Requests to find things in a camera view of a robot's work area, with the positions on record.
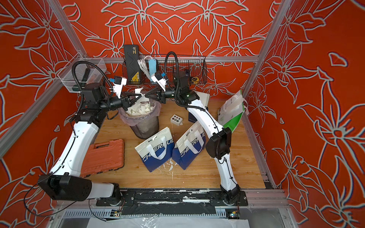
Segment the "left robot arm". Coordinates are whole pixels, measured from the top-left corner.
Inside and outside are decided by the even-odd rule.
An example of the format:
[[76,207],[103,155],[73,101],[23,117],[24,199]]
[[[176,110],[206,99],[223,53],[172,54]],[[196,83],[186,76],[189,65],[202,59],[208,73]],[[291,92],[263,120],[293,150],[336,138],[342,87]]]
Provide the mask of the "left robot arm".
[[[79,65],[89,65],[97,70],[109,89],[101,84],[81,82],[76,74]],[[39,177],[38,185],[53,200],[85,201],[105,200],[111,205],[121,202],[122,194],[116,183],[95,183],[81,177],[82,164],[107,113],[120,108],[127,110],[141,97],[141,94],[122,92],[126,78],[110,80],[104,71],[94,63],[81,60],[72,65],[71,75],[81,93],[81,102],[75,117],[71,119],[72,134],[56,164],[48,175]]]

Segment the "white paper receipt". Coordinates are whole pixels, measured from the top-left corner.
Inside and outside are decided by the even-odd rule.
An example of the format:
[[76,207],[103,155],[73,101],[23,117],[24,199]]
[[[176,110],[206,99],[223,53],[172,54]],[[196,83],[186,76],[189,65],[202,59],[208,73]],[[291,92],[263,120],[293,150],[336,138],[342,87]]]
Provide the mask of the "white paper receipt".
[[135,94],[137,94],[136,98],[138,98],[137,103],[149,102],[149,98],[145,97],[145,91],[141,88],[135,89]]

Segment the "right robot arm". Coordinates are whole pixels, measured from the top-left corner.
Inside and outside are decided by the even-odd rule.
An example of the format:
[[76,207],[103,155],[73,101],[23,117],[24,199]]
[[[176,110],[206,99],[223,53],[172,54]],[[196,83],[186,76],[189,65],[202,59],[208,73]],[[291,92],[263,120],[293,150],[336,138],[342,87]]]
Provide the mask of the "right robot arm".
[[173,51],[166,55],[164,69],[167,68],[167,61],[171,55],[175,58],[176,65],[176,72],[172,80],[174,87],[170,86],[165,72],[157,70],[149,76],[149,79],[157,83],[159,87],[150,90],[145,96],[163,104],[167,98],[171,98],[178,106],[185,108],[197,119],[209,138],[205,148],[217,164],[221,179],[222,200],[227,205],[237,204],[239,203],[241,188],[234,177],[231,165],[232,131],[230,128],[225,128],[219,124],[205,108],[197,93],[190,89],[189,77],[179,71],[179,60]]

